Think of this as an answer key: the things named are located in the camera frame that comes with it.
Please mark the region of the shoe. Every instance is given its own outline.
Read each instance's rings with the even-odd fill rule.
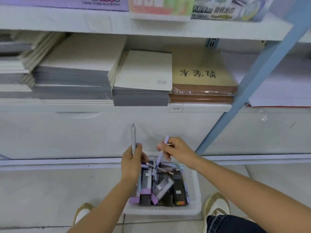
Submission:
[[[93,205],[89,203],[82,204],[76,211],[76,215],[73,219],[72,226],[75,225],[78,221],[80,221],[85,215],[87,215],[92,209]]]
[[[202,207],[202,215],[204,219],[204,230],[207,231],[207,216],[218,216],[230,214],[230,206],[225,196],[219,192],[208,197]]]

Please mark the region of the denim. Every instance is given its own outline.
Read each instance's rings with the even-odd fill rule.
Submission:
[[[207,233],[266,233],[256,223],[232,215],[207,217]]]

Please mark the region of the hand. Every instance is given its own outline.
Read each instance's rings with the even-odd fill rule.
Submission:
[[[121,180],[130,181],[136,185],[142,169],[141,162],[148,162],[148,156],[142,152],[142,144],[137,144],[134,156],[132,155],[132,146],[130,146],[122,156]]]
[[[178,162],[186,165],[187,167],[194,169],[195,161],[199,157],[180,137],[170,137],[168,143],[173,144],[169,146],[167,144],[159,143],[157,145],[158,151],[164,151],[163,156],[168,161],[171,161],[173,156]]]

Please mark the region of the floor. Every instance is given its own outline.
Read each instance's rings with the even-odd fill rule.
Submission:
[[[311,180],[308,178],[311,164],[226,167],[244,175],[249,173],[251,178],[273,186],[311,207]],[[201,175],[198,177],[203,204],[217,189]],[[65,232],[82,203],[98,204],[119,179],[119,168],[0,172],[0,233]],[[232,214],[246,216],[230,204]],[[118,223],[114,233],[196,233],[202,232],[203,218],[201,214],[169,217],[122,215]]]

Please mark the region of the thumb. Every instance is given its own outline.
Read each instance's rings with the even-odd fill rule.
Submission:
[[[173,148],[173,147],[170,147],[169,145],[167,144],[164,144],[164,143],[160,143],[158,144],[157,146],[160,150],[166,152],[166,153],[169,153],[170,155],[173,155],[176,153],[176,149]]]
[[[133,158],[140,161],[141,156],[142,156],[142,144],[137,143]]]

